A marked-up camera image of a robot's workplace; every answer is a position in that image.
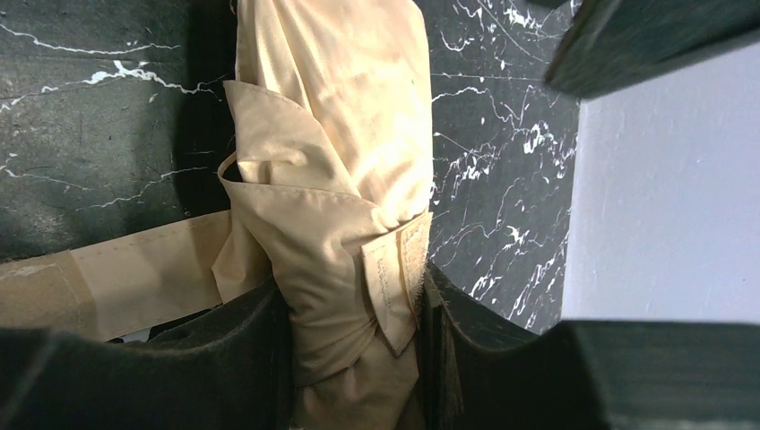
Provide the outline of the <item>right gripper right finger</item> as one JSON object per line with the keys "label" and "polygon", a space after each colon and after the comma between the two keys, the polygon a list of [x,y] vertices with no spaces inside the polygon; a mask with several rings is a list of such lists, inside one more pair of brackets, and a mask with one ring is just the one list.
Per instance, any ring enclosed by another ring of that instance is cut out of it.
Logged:
{"label": "right gripper right finger", "polygon": [[759,329],[563,321],[534,334],[427,267],[419,359],[429,429],[756,429]]}

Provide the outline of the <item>beige and black folding umbrella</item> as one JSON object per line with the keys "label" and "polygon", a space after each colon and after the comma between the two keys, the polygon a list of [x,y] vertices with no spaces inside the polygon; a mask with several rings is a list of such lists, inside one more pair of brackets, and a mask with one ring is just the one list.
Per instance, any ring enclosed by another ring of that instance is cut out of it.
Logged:
{"label": "beige and black folding umbrella", "polygon": [[147,342],[272,280],[289,428],[419,429],[414,337],[433,182],[411,1],[240,1],[226,211],[4,264],[1,332]]}

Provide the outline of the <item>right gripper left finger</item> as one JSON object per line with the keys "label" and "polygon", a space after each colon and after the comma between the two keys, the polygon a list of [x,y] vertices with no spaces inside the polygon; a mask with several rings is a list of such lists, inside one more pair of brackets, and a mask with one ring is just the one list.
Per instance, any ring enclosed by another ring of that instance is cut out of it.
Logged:
{"label": "right gripper left finger", "polygon": [[284,429],[287,308],[272,280],[141,343],[1,332],[4,429]]}

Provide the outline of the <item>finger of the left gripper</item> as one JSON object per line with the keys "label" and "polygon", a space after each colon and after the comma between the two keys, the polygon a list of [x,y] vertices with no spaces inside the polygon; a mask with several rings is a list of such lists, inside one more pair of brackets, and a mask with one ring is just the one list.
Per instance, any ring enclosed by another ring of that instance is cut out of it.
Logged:
{"label": "finger of the left gripper", "polygon": [[583,1],[544,82],[596,99],[758,40],[757,1]]}

